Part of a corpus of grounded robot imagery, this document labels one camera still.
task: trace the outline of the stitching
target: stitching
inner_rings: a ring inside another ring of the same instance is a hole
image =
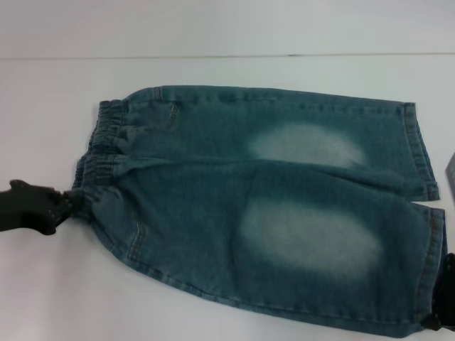
[[[416,297],[415,297],[415,307],[414,307],[414,309],[417,312],[419,311],[419,307],[417,305],[418,305],[418,302],[419,302],[420,292],[422,290],[423,278],[427,275],[427,271],[428,271],[428,268],[429,268],[429,258],[430,258],[430,254],[431,254],[430,251],[433,250],[434,235],[435,235],[435,229],[436,229],[436,223],[434,221],[433,214],[432,214],[432,217],[431,217],[430,227],[431,227],[431,233],[430,233],[430,240],[429,240],[428,248],[427,248],[427,254],[425,255],[424,266],[423,266],[422,272],[420,274],[419,281],[417,282],[417,290],[416,290]]]
[[[177,117],[177,113],[178,113],[178,109],[176,108],[176,115],[175,115],[175,119]],[[129,154],[128,156],[123,156],[124,157],[124,160],[128,159],[128,158],[133,158],[134,160],[149,160],[151,158],[151,156],[149,154],[140,154],[140,153],[131,153]],[[166,159],[169,163],[182,163],[182,162],[186,162],[184,159],[183,160],[173,160],[173,159]],[[219,160],[219,161],[213,161],[213,160],[202,160],[202,161],[197,161],[197,160],[191,160],[191,163],[194,163],[194,164],[203,164],[203,165],[212,165],[212,164],[224,164],[224,163],[249,163],[249,162],[255,162],[254,160],[242,160],[242,159],[232,159],[232,160],[229,160],[229,159],[223,159],[223,160]],[[431,195],[431,194],[435,194],[435,193],[439,193],[439,190],[437,189],[431,189],[431,190],[428,190],[428,185],[435,185],[436,183],[433,183],[433,182],[427,182],[426,183],[427,186],[425,186],[425,188],[423,190],[419,190],[417,192],[412,192],[412,193],[404,193],[403,195],[406,196],[406,197],[414,197],[414,196],[420,196],[420,195]]]
[[[220,102],[225,102],[225,103],[233,103],[233,102],[259,102],[259,101],[273,101],[273,102],[287,102],[290,104],[302,104],[306,105],[308,107],[317,107],[317,106],[322,106],[322,108],[337,108],[337,109],[346,109],[346,108],[359,108],[359,109],[374,109],[375,111],[381,111],[380,113],[375,113],[375,114],[393,114],[395,108],[382,108],[382,107],[369,107],[369,106],[358,106],[358,105],[342,105],[342,104],[322,104],[318,102],[313,102],[313,103],[305,103],[305,102],[298,102],[298,101],[290,101],[287,99],[280,99],[280,98],[268,98],[268,97],[258,97],[254,99],[243,99],[243,98],[234,98],[234,99],[223,99],[220,100]],[[163,102],[163,103],[174,103],[174,102],[182,102],[182,103],[196,103],[196,101],[191,101],[191,100],[185,100],[185,99],[149,99],[147,101],[134,101],[135,104],[143,104],[143,103],[150,103],[150,102]]]
[[[145,235],[145,231],[142,228],[142,224],[140,222],[136,223],[136,227],[137,227],[137,233],[132,242],[132,246],[131,246],[131,249],[129,251],[129,256],[128,256],[131,260],[134,260],[134,261],[137,261],[137,259],[138,259],[139,247],[141,246],[141,242],[144,239],[144,235]]]

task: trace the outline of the hem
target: hem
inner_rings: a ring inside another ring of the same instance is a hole
[[[433,168],[428,157],[427,148],[425,147],[419,123],[417,122],[415,104],[404,103],[402,115],[412,160],[414,161],[416,172],[422,180],[424,186],[423,193],[421,195],[417,195],[417,199],[415,200],[439,200],[439,188],[436,179],[434,178]]]

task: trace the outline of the denim pants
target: denim pants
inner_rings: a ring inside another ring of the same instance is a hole
[[[236,308],[422,330],[447,253],[415,105],[155,87],[100,103],[73,188],[120,261]]]

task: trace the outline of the gray object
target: gray object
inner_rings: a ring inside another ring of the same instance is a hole
[[[455,200],[455,154],[450,159],[450,162],[446,168],[447,178],[449,179],[450,189]]]

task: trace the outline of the faded knee patch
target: faded knee patch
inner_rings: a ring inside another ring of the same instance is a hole
[[[256,136],[250,152],[258,158],[351,168],[365,164],[347,136],[314,124],[287,124]]]
[[[299,202],[253,200],[240,234],[265,261],[356,280],[378,261],[380,243],[355,216]]]

